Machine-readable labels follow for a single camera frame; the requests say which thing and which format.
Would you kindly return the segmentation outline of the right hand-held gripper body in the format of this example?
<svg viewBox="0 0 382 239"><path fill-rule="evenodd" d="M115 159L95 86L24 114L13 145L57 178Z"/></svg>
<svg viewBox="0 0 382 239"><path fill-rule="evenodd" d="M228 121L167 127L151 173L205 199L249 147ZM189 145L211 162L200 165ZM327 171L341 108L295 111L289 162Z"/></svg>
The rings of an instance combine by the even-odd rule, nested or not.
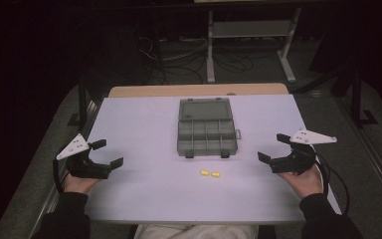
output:
<svg viewBox="0 0 382 239"><path fill-rule="evenodd" d="M300 129L289 135L290 154L285 157L271 159L273 173L296 172L302 174L316 162L314 144L336 143L335 136L321 134L308 129Z"/></svg>

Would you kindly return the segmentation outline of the grey plastic organizer box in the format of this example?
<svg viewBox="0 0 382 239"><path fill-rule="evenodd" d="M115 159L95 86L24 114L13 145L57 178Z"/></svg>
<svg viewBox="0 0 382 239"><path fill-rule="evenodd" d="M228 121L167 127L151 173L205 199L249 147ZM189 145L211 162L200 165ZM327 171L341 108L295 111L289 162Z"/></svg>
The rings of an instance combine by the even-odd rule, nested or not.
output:
<svg viewBox="0 0 382 239"><path fill-rule="evenodd" d="M177 151L185 158L214 155L229 158L238 151L227 98L181 100L177 129Z"/></svg>

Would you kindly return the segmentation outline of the white metal stand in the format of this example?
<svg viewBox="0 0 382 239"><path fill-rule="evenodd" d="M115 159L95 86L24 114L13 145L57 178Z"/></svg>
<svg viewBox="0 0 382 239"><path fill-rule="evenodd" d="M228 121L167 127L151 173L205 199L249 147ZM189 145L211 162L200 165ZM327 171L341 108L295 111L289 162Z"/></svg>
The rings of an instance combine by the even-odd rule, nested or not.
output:
<svg viewBox="0 0 382 239"><path fill-rule="evenodd" d="M260 20L260 21L225 21L214 20L214 12L210 11L208 15L208 42L206 72L209 84L215 82L214 58L213 58L213 40L228 38L250 38L250 37L285 37L286 41L283 47L277 50L286 79L290 83L295 83L296 78L287 60L287 53L290 48L294 32L297 27L298 19L301 13L300 8L293 11L293 15L287 20Z"/></svg>

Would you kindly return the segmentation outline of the black metal stand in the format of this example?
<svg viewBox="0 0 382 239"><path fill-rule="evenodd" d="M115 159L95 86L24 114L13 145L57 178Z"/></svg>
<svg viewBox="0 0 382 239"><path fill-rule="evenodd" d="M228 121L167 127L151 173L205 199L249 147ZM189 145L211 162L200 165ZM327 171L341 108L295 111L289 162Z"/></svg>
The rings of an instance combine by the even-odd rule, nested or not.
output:
<svg viewBox="0 0 382 239"><path fill-rule="evenodd" d="M343 98L348 91L350 96L350 115L354 123L363 128L368 124L377 124L378 121L371 111L361 108L362 81L353 66L344 66L337 74L337 80L331 88L331 93Z"/></svg>
<svg viewBox="0 0 382 239"><path fill-rule="evenodd" d="M72 114L68 122L69 126L76 126L79 130L85 128L93 119L96 112L96 103L92 100L84 77L79 78L78 84L79 111Z"/></svg>

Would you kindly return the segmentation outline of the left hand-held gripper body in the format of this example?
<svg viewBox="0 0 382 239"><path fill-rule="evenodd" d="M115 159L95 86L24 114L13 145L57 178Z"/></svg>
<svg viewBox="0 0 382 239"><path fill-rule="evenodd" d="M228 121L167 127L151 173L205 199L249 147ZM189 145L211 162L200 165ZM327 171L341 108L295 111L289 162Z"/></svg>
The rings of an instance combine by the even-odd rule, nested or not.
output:
<svg viewBox="0 0 382 239"><path fill-rule="evenodd" d="M56 155L56 161L64 159L67 171L79 178L108 179L110 165L93 162L90 159L90 142L78 133Z"/></svg>

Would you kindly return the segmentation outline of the person's right hand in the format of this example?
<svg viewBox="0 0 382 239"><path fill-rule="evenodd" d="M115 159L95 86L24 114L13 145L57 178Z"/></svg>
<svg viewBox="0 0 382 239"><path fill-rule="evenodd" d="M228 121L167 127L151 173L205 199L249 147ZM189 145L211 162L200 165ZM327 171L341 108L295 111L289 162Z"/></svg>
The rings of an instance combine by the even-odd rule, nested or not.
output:
<svg viewBox="0 0 382 239"><path fill-rule="evenodd" d="M302 174L284 172L279 173L279 177L291 186L300 199L304 199L311 194L323 192L321 175L315 165Z"/></svg>

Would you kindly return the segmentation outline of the wooden desk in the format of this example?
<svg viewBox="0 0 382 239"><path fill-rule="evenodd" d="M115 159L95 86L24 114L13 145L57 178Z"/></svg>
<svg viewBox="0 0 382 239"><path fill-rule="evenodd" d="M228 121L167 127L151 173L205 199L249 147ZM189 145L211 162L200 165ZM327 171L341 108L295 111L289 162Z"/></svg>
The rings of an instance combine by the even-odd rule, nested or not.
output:
<svg viewBox="0 0 382 239"><path fill-rule="evenodd" d="M146 98L287 94L288 89L284 84L267 83L114 87L110 90L108 96L110 98Z"/></svg>

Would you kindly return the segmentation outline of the person's left hand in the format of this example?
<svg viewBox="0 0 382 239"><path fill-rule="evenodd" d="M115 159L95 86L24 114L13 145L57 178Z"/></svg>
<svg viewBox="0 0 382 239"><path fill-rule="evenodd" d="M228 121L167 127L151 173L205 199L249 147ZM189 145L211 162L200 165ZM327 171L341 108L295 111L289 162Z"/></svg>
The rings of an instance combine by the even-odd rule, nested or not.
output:
<svg viewBox="0 0 382 239"><path fill-rule="evenodd" d="M68 174L65 180L64 191L88 194L91 191L91 189L98 183L99 179L79 178Z"/></svg>

